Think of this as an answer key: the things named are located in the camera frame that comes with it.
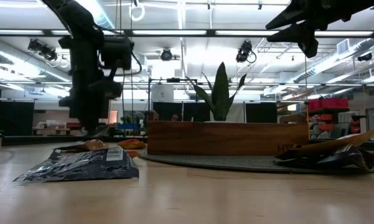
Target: black partition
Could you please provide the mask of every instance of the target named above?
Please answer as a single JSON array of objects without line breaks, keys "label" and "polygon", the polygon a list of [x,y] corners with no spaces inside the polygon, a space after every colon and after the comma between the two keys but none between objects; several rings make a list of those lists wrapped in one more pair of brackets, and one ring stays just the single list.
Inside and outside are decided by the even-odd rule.
[{"label": "black partition", "polygon": [[184,103],[183,120],[195,122],[210,121],[210,109],[206,103]]},{"label": "black partition", "polygon": [[247,123],[277,123],[276,103],[246,103]]},{"label": "black partition", "polygon": [[182,103],[154,102],[154,111],[159,114],[160,121],[171,121],[173,115],[182,114]]},{"label": "black partition", "polygon": [[6,136],[32,135],[34,103],[0,101],[0,130]]}]

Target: ventilation duct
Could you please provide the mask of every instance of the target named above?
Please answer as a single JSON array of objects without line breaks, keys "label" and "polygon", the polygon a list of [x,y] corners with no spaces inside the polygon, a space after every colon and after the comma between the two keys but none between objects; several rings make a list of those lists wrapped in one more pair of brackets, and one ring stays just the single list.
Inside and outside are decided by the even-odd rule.
[{"label": "ventilation duct", "polygon": [[62,81],[69,82],[68,74],[65,72],[57,69],[52,68],[50,65],[47,65],[45,62],[40,61],[34,57],[30,57],[30,55],[21,52],[3,42],[0,41],[0,56],[6,57],[8,61],[12,61],[11,57],[17,58],[20,61],[26,61],[27,64],[33,65],[35,68],[39,68],[41,72],[45,72],[48,75],[52,75]]},{"label": "ventilation duct", "polygon": [[[314,75],[320,74],[323,71],[326,71],[345,60],[348,60],[352,57],[358,57],[368,50],[374,47],[374,39],[345,39],[337,44],[337,50],[333,51],[332,53],[322,57],[321,59],[316,60],[310,64],[310,67],[303,68],[302,70],[298,71],[293,78],[286,81],[286,83],[299,83],[306,78],[312,77]],[[285,86],[277,86],[272,88],[267,88],[264,91],[264,95],[270,95],[279,93],[280,91],[284,90]]]}]

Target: planter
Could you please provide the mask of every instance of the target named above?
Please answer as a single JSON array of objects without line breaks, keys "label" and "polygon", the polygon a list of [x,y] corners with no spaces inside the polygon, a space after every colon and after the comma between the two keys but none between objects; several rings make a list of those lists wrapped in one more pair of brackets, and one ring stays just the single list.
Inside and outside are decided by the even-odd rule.
[{"label": "planter", "polygon": [[309,142],[307,124],[150,121],[152,155],[276,156]]}]

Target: plastic wrapper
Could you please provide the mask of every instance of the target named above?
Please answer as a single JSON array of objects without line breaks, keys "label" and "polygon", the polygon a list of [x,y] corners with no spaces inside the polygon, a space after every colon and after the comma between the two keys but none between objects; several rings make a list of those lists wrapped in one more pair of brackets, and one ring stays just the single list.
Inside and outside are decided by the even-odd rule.
[{"label": "plastic wrapper", "polygon": [[138,177],[137,165],[121,147],[63,155],[61,149],[14,181],[124,179]]}]

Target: ceiling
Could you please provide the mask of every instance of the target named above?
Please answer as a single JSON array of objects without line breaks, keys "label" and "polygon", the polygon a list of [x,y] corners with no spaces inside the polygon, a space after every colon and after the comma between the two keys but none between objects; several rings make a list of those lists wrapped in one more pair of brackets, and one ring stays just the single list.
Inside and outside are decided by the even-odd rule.
[{"label": "ceiling", "polygon": [[[276,17],[289,3],[285,0],[262,0],[263,7],[258,9],[258,1],[231,1],[231,0],[209,0],[210,10],[207,0],[149,0],[139,1],[139,5],[144,8],[133,9],[133,16],[141,19],[133,21],[129,16],[129,7],[134,1],[114,1],[98,0],[102,6],[106,21],[111,22],[115,29],[234,29],[234,30],[265,30],[265,25]],[[97,13],[96,8],[90,11]],[[62,23],[55,14],[42,5],[40,0],[0,0],[0,29],[40,29],[40,30],[64,30]],[[353,15],[349,22],[338,21],[329,26],[329,30],[374,30],[374,10],[364,10]],[[0,42],[14,49],[17,54],[28,55],[42,63],[40,69],[47,65],[44,59],[36,54],[32,55],[27,49],[29,41],[33,36],[0,36]],[[57,49],[57,53],[63,56],[63,60],[52,63],[49,66],[54,70],[48,75],[50,81],[63,82],[69,79],[66,71],[69,66],[69,52],[62,50],[58,44],[59,37],[38,37],[38,39]],[[246,67],[248,63],[237,63],[235,57],[238,48],[244,40],[250,40],[256,49],[257,61]],[[345,39],[341,38],[318,38],[319,49],[316,57],[306,59],[296,44],[290,43],[268,43],[259,37],[133,37],[135,51],[147,58],[146,65],[155,69],[161,64],[159,54],[163,48],[169,48],[173,54],[182,55],[186,64],[185,75],[190,78],[198,78],[205,82],[202,73],[214,80],[217,67],[221,62],[227,66],[227,74],[237,82],[243,74],[248,74],[250,82],[265,83],[287,83],[298,71],[307,66],[316,64],[323,58],[328,57],[336,51],[337,44]],[[351,72],[354,68],[364,67],[371,62],[353,62],[353,58],[346,58],[343,62],[321,71],[316,78],[309,79],[311,83],[326,83],[330,78],[335,78]],[[181,63],[174,62],[171,66],[175,70],[177,77],[182,72]],[[147,81],[148,76],[141,76],[139,81]],[[248,86],[246,90],[264,90],[268,86]],[[283,95],[291,94],[290,88],[284,88]]]}]

